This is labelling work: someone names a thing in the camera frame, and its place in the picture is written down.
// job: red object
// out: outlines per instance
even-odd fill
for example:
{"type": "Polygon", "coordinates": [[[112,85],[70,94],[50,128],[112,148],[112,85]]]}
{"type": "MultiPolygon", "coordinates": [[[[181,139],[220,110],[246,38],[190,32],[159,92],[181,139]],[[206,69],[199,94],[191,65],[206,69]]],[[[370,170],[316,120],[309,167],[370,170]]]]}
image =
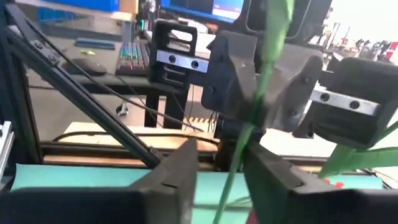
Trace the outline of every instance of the red object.
{"type": "Polygon", "coordinates": [[[392,55],[394,54],[394,52],[397,50],[398,47],[398,42],[395,41],[393,43],[391,43],[390,47],[388,48],[388,50],[386,50],[386,57],[388,59],[391,59],[392,55]]]}
{"type": "Polygon", "coordinates": [[[344,187],[344,183],[336,182],[335,186],[338,187],[338,188],[343,188],[344,187]]]}
{"type": "Polygon", "coordinates": [[[250,211],[248,219],[246,220],[246,224],[258,224],[257,216],[254,210],[250,211]]]}

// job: floor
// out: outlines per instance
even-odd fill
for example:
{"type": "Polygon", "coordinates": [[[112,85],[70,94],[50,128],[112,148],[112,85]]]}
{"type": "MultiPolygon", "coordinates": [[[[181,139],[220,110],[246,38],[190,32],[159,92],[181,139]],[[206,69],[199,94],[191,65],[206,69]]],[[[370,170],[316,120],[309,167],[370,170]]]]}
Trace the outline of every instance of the floor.
{"type": "MultiPolygon", "coordinates": [[[[73,23],[66,22],[64,24],[58,24],[58,26],[86,28],[108,33],[115,33],[120,30],[120,27],[116,25],[115,21],[102,18],[88,18],[82,21],[73,21],[73,23]]],[[[50,86],[35,73],[29,73],[29,84],[33,86],[50,86]]],[[[187,117],[189,115],[192,118],[210,117],[211,111],[204,109],[200,104],[201,92],[201,87],[191,86],[187,106],[185,107],[185,114],[187,117]]],[[[70,123],[74,121],[91,122],[89,117],[55,90],[30,89],[30,96],[32,98],[39,136],[43,141],[52,140],[56,136],[62,134],[70,123]]],[[[121,103],[121,100],[116,96],[95,95],[95,98],[114,114],[116,114],[116,107],[121,103]]],[[[141,103],[136,96],[132,97],[132,100],[141,103]]],[[[165,99],[160,100],[160,112],[164,112],[164,105],[165,99]]],[[[128,115],[119,119],[128,126],[143,126],[144,110],[129,105],[128,115]]],[[[158,118],[158,121],[162,123],[163,119],[158,118]]]]}

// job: wooden board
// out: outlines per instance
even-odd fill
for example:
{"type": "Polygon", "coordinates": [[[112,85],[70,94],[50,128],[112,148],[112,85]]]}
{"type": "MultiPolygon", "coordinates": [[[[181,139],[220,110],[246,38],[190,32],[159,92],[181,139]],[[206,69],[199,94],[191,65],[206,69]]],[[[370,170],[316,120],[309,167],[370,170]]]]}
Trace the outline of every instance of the wooden board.
{"type": "MultiPolygon", "coordinates": [[[[103,157],[83,157],[83,156],[45,156],[46,164],[56,165],[84,165],[84,166],[116,166],[116,167],[145,167],[144,163],[138,159],[117,159],[103,157]]],[[[320,166],[298,166],[307,172],[319,172],[320,166]]],[[[200,170],[214,170],[212,164],[205,162],[199,163],[200,170]]]]}
{"type": "Polygon", "coordinates": [[[85,9],[85,8],[76,7],[76,6],[69,6],[66,4],[47,2],[47,1],[43,1],[43,0],[16,0],[16,3],[28,4],[28,5],[37,6],[37,7],[47,7],[50,9],[74,12],[74,13],[88,15],[88,16],[105,17],[105,18],[121,20],[121,21],[132,21],[134,18],[134,16],[128,12],[106,12],[106,11],[85,9]]]}
{"type": "MultiPolygon", "coordinates": [[[[160,128],[147,128],[147,127],[128,127],[132,132],[136,134],[186,134],[188,136],[199,136],[203,138],[212,139],[214,141],[218,141],[217,139],[213,139],[213,133],[200,133],[194,131],[182,131],[176,129],[160,129],[160,128]]],[[[72,122],[69,127],[65,130],[65,133],[71,133],[75,131],[104,131],[96,123],[82,123],[82,122],[72,122]]],[[[180,137],[140,137],[140,139],[146,143],[148,146],[152,146],[159,149],[177,149],[179,148],[187,139],[180,137]]],[[[62,139],[60,142],[78,142],[85,144],[101,144],[101,145],[111,145],[111,146],[120,146],[120,143],[117,142],[112,136],[71,136],[65,139],[62,139]]],[[[217,147],[214,144],[197,141],[198,149],[200,151],[206,152],[216,152],[217,147]]]]}

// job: white wall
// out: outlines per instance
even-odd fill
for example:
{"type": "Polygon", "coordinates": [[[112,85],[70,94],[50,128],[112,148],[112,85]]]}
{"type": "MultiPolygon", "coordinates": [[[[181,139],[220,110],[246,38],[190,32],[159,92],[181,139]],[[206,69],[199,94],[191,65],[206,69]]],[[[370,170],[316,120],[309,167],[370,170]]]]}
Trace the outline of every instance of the white wall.
{"type": "Polygon", "coordinates": [[[333,0],[331,19],[351,26],[350,39],[398,40],[398,1],[333,0]]]}

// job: rgb keyboard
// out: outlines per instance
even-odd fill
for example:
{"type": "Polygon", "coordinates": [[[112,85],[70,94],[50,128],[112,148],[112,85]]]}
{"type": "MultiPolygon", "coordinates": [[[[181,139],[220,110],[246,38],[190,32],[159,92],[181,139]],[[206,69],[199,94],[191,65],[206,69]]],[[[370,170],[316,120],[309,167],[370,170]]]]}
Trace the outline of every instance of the rgb keyboard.
{"type": "Polygon", "coordinates": [[[116,75],[147,75],[149,46],[145,42],[124,43],[116,65],[116,75]]]}

